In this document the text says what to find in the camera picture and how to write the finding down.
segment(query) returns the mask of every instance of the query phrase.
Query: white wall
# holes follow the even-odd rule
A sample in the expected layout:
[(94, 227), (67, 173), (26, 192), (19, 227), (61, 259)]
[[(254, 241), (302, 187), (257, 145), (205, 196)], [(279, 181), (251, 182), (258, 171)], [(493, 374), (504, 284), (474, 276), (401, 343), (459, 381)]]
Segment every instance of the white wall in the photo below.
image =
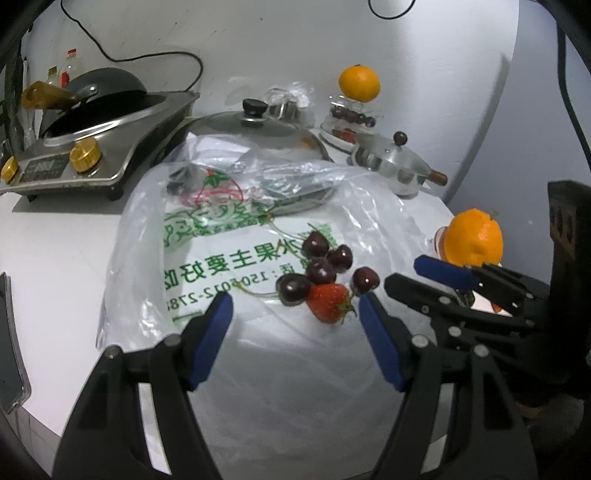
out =
[[(567, 43), (567, 88), (591, 138), (591, 75)], [(505, 251), (502, 263), (550, 281), (547, 183), (573, 179), (591, 184), (591, 171), (560, 96), (554, 18), (521, 0), (515, 55), (495, 119), (464, 182), (449, 203), (458, 213), (497, 211)]]
[[(25, 53), (31, 79), (78, 48), (87, 69), (108, 65), (96, 47), (59, 10), (58, 1), (35, 23)], [(408, 0), (375, 0), (383, 14)], [(339, 73), (363, 63), (382, 80), (375, 100), (384, 118), (433, 168), (453, 176), (472, 145), (495, 89), (504, 82), (517, 30), (517, 0), (418, 0), (406, 17), (374, 17), (365, 0), (70, 0), (114, 56), (169, 48), (202, 56), (206, 72), (197, 113), (235, 109), (245, 96), (295, 80), (316, 88), (317, 123)], [(186, 58), (125, 64), (152, 90), (182, 89), (197, 72)]]

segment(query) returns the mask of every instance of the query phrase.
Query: cherry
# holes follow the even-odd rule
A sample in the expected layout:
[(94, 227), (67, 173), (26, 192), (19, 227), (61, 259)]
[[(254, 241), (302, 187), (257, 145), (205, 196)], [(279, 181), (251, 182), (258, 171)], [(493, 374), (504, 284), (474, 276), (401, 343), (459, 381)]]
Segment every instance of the cherry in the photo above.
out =
[(279, 277), (275, 283), (279, 299), (286, 307), (294, 307), (303, 303), (310, 293), (311, 287), (310, 280), (299, 273), (287, 273)]
[(329, 251), (329, 241), (322, 233), (314, 230), (301, 246), (301, 253), (306, 258), (320, 258), (325, 256)]
[(355, 270), (351, 277), (351, 291), (359, 296), (379, 287), (379, 275), (369, 267), (361, 267)]
[(346, 272), (353, 265), (353, 252), (347, 245), (341, 245), (330, 251), (326, 257), (337, 273)]
[(312, 260), (306, 268), (306, 276), (316, 285), (336, 282), (336, 271), (325, 258)]

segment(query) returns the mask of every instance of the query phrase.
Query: white table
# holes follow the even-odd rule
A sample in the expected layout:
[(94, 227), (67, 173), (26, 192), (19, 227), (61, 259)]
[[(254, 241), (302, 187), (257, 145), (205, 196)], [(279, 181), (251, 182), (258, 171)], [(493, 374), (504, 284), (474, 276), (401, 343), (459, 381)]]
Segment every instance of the white table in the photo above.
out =
[[(337, 163), (346, 155), (329, 148)], [(99, 352), (95, 336), (105, 273), (125, 199), (0, 196), (0, 271), (12, 278), (18, 340), (29, 379), (27, 411), (61, 436)], [(449, 223), (443, 202), (405, 202), (428, 238)]]

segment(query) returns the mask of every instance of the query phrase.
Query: gold knob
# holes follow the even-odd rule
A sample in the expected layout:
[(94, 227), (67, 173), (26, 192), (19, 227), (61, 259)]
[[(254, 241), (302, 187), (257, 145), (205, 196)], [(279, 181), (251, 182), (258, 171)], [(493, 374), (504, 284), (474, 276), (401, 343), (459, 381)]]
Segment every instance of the gold knob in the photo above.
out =
[(76, 142), (70, 152), (70, 162), (78, 173), (84, 173), (94, 167), (100, 160), (102, 153), (94, 137), (83, 138)]
[(8, 183), (9, 181), (11, 181), (14, 178), (14, 176), (17, 174), (17, 172), (18, 172), (18, 162), (17, 162), (16, 158), (10, 157), (8, 159), (8, 161), (2, 167), (2, 173), (0, 173), (0, 175), (2, 176), (4, 181), (6, 183)]

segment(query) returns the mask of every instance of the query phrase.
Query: black lid knob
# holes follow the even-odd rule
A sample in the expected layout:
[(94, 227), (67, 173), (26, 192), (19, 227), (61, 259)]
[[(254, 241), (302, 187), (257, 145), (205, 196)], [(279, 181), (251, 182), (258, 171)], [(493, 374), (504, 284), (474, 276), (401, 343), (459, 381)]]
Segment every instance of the black lid knob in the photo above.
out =
[(396, 132), (394, 134), (394, 143), (397, 144), (399, 147), (406, 145), (406, 142), (408, 142), (408, 137), (407, 137), (406, 133)]
[(242, 101), (242, 108), (244, 108), (244, 113), (246, 116), (250, 116), (252, 118), (262, 118), (262, 114), (267, 111), (269, 105), (261, 100), (255, 100), (254, 98), (245, 98)]

